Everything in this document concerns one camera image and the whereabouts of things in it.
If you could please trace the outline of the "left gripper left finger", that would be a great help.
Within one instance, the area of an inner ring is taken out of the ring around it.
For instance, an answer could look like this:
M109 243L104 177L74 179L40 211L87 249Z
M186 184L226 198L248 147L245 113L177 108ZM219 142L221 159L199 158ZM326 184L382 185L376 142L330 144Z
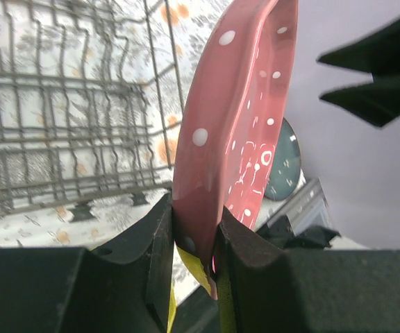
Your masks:
M171 204L94 250L0 248L0 332L165 332Z

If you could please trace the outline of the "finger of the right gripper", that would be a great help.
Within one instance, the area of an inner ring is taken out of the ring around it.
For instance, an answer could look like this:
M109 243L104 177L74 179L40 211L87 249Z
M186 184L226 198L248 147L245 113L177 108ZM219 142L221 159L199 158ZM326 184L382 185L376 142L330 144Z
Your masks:
M320 55L317 61L370 73L373 78L400 77L400 18L361 40Z
M400 76L324 92L319 99L382 128L400 117Z

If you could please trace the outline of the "pink polka dot plate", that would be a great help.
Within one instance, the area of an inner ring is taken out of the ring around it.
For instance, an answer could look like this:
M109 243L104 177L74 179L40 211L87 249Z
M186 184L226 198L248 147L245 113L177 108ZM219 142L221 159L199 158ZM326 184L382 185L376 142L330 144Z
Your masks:
M254 226L274 161L297 38L297 1L234 1L200 57L178 136L176 245L215 281L217 227L228 210Z

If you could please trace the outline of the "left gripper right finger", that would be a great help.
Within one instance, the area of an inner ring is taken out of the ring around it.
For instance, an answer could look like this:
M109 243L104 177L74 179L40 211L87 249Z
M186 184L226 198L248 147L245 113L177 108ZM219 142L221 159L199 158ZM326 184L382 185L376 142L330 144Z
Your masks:
M400 332L400 250L283 250L224 210L223 332Z

